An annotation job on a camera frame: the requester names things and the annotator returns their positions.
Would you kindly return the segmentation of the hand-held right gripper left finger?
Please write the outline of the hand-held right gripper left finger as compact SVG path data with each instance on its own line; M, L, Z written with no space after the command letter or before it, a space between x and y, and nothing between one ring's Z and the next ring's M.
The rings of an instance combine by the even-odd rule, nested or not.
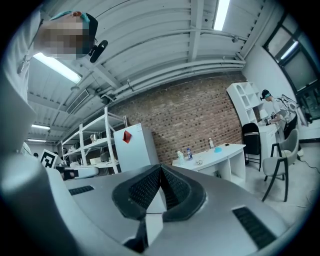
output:
M76 218L81 256L159 256L152 244L160 230L147 210L161 207L160 165L65 182L84 218Z

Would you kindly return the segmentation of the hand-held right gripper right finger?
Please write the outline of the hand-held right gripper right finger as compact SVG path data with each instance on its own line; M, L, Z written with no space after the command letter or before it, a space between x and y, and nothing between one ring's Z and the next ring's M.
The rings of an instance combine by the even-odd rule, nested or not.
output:
M173 167L197 181L206 193L188 220L165 222L149 247L151 256L247 256L283 235L288 225L272 207L242 187L215 176Z

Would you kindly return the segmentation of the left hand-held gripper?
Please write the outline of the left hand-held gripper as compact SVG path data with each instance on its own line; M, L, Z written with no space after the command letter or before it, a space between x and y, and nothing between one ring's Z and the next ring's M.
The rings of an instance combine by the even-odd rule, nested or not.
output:
M92 178L99 174L97 167L68 166L58 154L44 149L40 156L41 164L48 170L57 170L63 180Z

